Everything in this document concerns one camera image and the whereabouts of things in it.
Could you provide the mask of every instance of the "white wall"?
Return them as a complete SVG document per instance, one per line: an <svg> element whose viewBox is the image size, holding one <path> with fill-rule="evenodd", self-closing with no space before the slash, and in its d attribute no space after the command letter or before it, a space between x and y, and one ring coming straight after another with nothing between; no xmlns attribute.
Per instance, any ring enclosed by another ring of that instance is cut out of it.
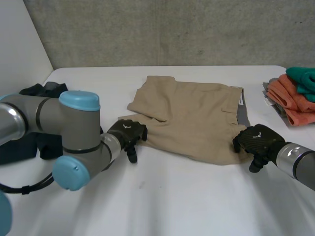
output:
<svg viewBox="0 0 315 236"><path fill-rule="evenodd" d="M23 0L0 0L0 96L43 83L52 71Z"/></svg>

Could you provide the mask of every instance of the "white table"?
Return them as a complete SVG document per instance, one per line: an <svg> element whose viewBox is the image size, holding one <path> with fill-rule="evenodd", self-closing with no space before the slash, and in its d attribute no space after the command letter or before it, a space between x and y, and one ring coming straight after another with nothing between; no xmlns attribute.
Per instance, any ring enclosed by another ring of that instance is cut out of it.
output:
<svg viewBox="0 0 315 236"><path fill-rule="evenodd" d="M287 127L264 102L262 82L283 74L279 66L170 66L63 68L47 81L92 91L107 130L126 109L147 75L177 81L243 87L252 125L262 123L284 138L315 148L315 127ZM315 234L315 192L273 164L258 174L244 165L216 166L138 147L138 164L126 155L83 189L56 183L25 196L9 195L10 236L310 236ZM0 167L0 182L21 187L51 172L39 157Z"/></svg>

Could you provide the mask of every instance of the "beige shorts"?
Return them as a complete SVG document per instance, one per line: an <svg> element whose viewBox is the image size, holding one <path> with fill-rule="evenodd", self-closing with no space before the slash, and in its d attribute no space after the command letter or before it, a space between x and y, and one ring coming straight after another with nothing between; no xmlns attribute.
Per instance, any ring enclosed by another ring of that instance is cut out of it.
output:
<svg viewBox="0 0 315 236"><path fill-rule="evenodd" d="M148 140L142 145L217 165L243 163L251 156L244 151L235 153L232 144L232 139L245 129L237 121L242 90L148 76L127 107L138 114L119 119L147 126Z"/></svg>

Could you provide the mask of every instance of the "black cloth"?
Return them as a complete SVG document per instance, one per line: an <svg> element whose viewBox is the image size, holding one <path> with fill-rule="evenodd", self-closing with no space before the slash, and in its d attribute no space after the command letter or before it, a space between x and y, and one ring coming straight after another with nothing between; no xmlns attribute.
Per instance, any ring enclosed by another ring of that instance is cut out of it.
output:
<svg viewBox="0 0 315 236"><path fill-rule="evenodd" d="M36 84L20 91L22 95L59 98L68 91L65 84L47 82L45 86ZM0 165L36 157L37 147L40 157L47 160L63 154L60 135L30 133L19 140L10 141L0 146Z"/></svg>

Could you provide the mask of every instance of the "folded orange cloth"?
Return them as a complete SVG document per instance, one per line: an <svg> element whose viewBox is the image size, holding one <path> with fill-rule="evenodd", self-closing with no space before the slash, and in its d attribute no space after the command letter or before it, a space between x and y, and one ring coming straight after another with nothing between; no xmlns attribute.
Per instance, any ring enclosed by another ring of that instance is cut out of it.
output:
<svg viewBox="0 0 315 236"><path fill-rule="evenodd" d="M315 122L315 103L297 93L297 84L286 74L268 86L267 96L280 104L290 124L294 126Z"/></svg>
<svg viewBox="0 0 315 236"><path fill-rule="evenodd" d="M285 108L290 124L294 126L306 125L315 122L315 112L299 112Z"/></svg>
<svg viewBox="0 0 315 236"><path fill-rule="evenodd" d="M297 92L297 83L288 77L286 74L283 74L279 77L278 81L283 85L286 91L291 95L293 100L296 102L299 110L301 112L314 112L315 103L310 102L306 97Z"/></svg>
<svg viewBox="0 0 315 236"><path fill-rule="evenodd" d="M275 80L268 85L267 95L272 100L280 104L280 106L283 108L288 108L295 111L298 110L295 101L278 80Z"/></svg>

